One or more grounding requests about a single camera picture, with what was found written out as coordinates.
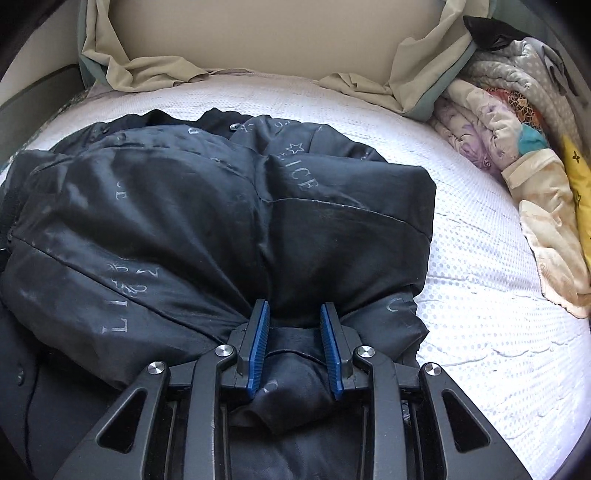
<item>blue gripper pad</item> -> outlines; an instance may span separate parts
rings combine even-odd
[[[261,385],[262,364],[265,360],[267,340],[269,339],[270,313],[269,302],[266,301],[262,306],[261,316],[256,327],[255,339],[252,343],[251,354],[248,357],[248,383],[246,385],[246,391],[251,399],[255,398],[255,394]]]
[[[320,308],[320,334],[322,335],[322,344],[324,346],[324,357],[326,358],[326,368],[329,372],[330,389],[335,395],[336,400],[343,396],[343,381],[341,380],[340,355],[336,346],[335,333],[330,324],[329,313],[326,306]]]

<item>mattress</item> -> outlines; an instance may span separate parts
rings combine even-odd
[[[542,296],[509,193],[430,127],[312,80],[228,74],[156,92],[91,90],[28,148],[49,149],[86,125],[128,113],[157,108],[197,119],[213,107],[329,124],[389,162],[429,171],[437,184],[434,235],[416,300],[430,334],[418,360],[440,363],[534,480],[549,479],[591,417],[589,323]]]

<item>jacket button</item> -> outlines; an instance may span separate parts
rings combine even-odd
[[[17,364],[17,385],[20,387],[25,383],[25,369],[21,364]]]

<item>yellow fabric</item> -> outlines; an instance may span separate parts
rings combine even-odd
[[[542,294],[586,318],[591,306],[589,271],[562,161],[549,148],[538,150],[523,155],[502,175],[519,202],[521,229],[535,256]]]
[[[569,137],[563,137],[563,162],[574,196],[579,239],[591,269],[591,168]]]

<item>silver bolt head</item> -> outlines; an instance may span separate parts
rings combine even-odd
[[[148,365],[148,373],[150,375],[160,375],[166,369],[163,362],[152,362]]]
[[[425,372],[427,375],[436,377],[441,374],[441,367],[437,364],[425,364]]]
[[[363,358],[372,358],[375,355],[375,350],[368,345],[358,346],[357,355]]]
[[[217,356],[230,356],[234,352],[234,347],[232,345],[220,345],[216,348],[216,355]]]

